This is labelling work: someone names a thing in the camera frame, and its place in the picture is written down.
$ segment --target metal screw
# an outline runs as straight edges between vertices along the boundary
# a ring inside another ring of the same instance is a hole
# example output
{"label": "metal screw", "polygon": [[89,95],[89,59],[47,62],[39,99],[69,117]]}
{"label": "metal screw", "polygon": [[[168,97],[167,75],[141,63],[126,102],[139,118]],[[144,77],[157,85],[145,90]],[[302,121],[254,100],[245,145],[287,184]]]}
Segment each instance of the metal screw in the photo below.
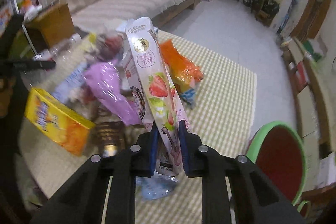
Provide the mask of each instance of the metal screw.
{"label": "metal screw", "polygon": [[91,161],[92,162],[98,162],[98,161],[100,161],[100,156],[99,155],[93,155],[92,157],[91,157]]}
{"label": "metal screw", "polygon": [[198,150],[199,152],[208,152],[209,148],[206,145],[200,145]]}
{"label": "metal screw", "polygon": [[133,152],[138,152],[140,150],[141,146],[140,145],[137,145],[137,144],[134,144],[131,146],[131,150]]}
{"label": "metal screw", "polygon": [[247,157],[244,156],[244,155],[239,155],[239,156],[237,157],[237,160],[238,160],[239,162],[241,162],[242,164],[244,164],[244,163],[247,162]]}

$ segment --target cardboard box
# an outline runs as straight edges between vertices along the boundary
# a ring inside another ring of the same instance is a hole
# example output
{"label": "cardboard box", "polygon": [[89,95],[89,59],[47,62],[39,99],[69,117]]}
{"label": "cardboard box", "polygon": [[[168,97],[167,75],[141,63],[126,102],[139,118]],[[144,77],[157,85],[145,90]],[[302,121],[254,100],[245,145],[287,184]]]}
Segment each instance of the cardboard box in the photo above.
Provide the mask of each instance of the cardboard box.
{"label": "cardboard box", "polygon": [[36,50],[52,48],[75,33],[74,24],[67,4],[56,4],[25,24]]}
{"label": "cardboard box", "polygon": [[70,153],[80,156],[95,124],[69,109],[43,89],[32,88],[25,116],[43,134]]}

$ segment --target small guitar image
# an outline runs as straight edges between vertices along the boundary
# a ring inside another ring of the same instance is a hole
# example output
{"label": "small guitar image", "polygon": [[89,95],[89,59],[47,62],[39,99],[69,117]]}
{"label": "small guitar image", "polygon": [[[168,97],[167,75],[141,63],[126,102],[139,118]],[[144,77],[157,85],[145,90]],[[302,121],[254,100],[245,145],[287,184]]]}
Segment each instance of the small guitar image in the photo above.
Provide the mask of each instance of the small guitar image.
{"label": "small guitar image", "polygon": [[161,128],[161,131],[162,131],[162,133],[167,134],[167,136],[169,138],[169,141],[171,143],[171,148],[172,148],[171,151],[170,151],[170,154],[174,158],[175,165],[179,166],[181,164],[181,161],[182,161],[182,157],[180,156],[181,155],[181,148],[179,148],[177,146],[177,142],[173,142],[172,138],[169,135],[169,132],[168,132],[167,128],[163,127],[163,128]]}

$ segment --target white tile floor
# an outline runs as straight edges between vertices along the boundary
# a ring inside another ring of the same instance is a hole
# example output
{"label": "white tile floor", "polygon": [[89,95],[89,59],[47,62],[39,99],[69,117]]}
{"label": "white tile floor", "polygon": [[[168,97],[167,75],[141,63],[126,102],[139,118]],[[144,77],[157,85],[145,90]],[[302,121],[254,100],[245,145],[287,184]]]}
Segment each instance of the white tile floor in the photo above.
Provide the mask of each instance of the white tile floor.
{"label": "white tile floor", "polygon": [[276,120],[296,129],[293,96],[275,34],[234,0],[203,1],[161,28],[205,46],[257,74],[257,100],[251,136]]}

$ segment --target clear plastic bottle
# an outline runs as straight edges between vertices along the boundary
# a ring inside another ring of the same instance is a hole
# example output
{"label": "clear plastic bottle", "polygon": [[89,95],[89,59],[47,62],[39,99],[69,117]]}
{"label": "clear plastic bottle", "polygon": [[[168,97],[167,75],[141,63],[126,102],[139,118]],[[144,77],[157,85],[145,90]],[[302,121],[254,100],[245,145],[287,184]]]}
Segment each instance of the clear plastic bottle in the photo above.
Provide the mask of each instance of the clear plastic bottle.
{"label": "clear plastic bottle", "polygon": [[[33,60],[39,60],[39,61],[54,60],[56,61],[57,66],[58,60],[61,60],[60,57],[62,57],[64,53],[69,51],[74,44],[78,43],[81,40],[82,39],[79,36],[79,34],[75,33],[70,38],[61,40],[51,49],[45,49],[41,51],[39,54],[33,57]],[[41,81],[45,80],[52,72],[53,70],[44,70],[44,69],[23,71],[21,72],[21,78],[25,87],[28,90],[30,90],[31,87],[36,86],[39,83],[41,83]]]}
{"label": "clear plastic bottle", "polygon": [[184,177],[184,172],[176,177],[170,177],[154,171],[154,175],[150,178],[137,177],[136,183],[141,186],[142,197],[153,200],[170,195]]}

